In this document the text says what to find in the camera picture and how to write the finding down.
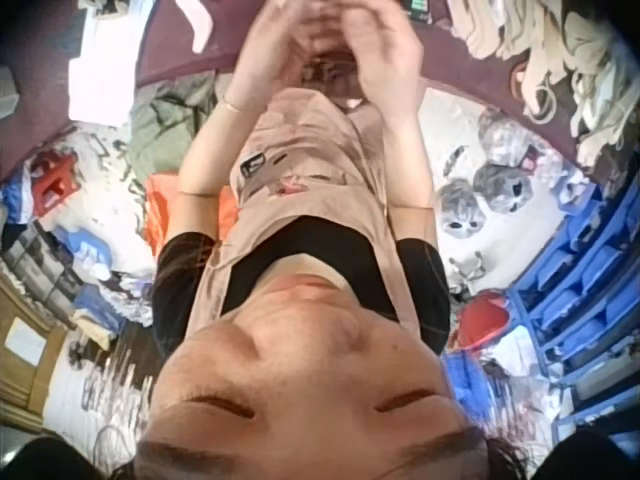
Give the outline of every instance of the beige apron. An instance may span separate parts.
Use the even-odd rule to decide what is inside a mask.
[[[220,318],[237,262],[297,218],[315,216],[369,240],[400,324],[419,339],[418,316],[386,218],[382,151],[372,107],[345,116],[314,91],[278,94],[231,172],[238,221],[207,262],[186,335]]]

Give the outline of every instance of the eye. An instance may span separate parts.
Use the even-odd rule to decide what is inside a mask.
[[[435,392],[427,389],[419,389],[413,390],[408,393],[403,393],[402,395],[398,395],[393,397],[390,400],[386,400],[381,405],[375,407],[375,410],[379,413],[391,412],[392,410],[396,410],[398,408],[406,407],[411,405],[412,403],[418,402],[424,398],[431,397],[435,395]]]
[[[225,410],[233,415],[238,417],[246,418],[251,420],[256,416],[256,412],[253,409],[242,405],[235,400],[229,400],[227,398],[222,398],[217,395],[199,395],[195,397],[191,397],[185,400],[187,403],[200,403],[211,405],[213,407],[219,408],[221,410]]]

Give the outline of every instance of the black sleeve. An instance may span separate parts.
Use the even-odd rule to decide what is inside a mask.
[[[438,251],[424,240],[407,238],[396,249],[420,318],[422,340],[440,355],[451,327],[451,302],[444,265]]]
[[[160,351],[171,355],[184,340],[200,279],[215,242],[202,233],[182,233],[158,257],[151,295],[153,335]]]

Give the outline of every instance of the maroon tablecloth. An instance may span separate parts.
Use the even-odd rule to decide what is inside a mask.
[[[141,49],[138,85],[208,69],[233,69],[242,42],[263,0],[202,0],[215,27],[205,51],[191,51],[193,33],[172,0],[156,0]],[[2,62],[14,73],[21,94],[16,112],[0,120],[0,179],[69,123],[68,61],[79,49],[69,46],[79,14],[73,1],[55,1],[46,11],[31,12],[25,28],[15,28],[0,46]],[[431,0],[434,20],[447,16],[445,0]],[[423,74],[436,82],[495,105],[538,132],[566,158],[575,157],[569,134],[570,112],[559,108],[552,122],[531,124],[524,105],[509,90],[509,74],[521,58],[503,62],[495,57],[478,61],[464,42],[435,26],[419,27],[425,48]]]

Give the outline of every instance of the wooden cabinet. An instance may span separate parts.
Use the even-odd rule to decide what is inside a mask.
[[[49,383],[66,334],[35,312],[0,273],[1,424],[42,429]]]

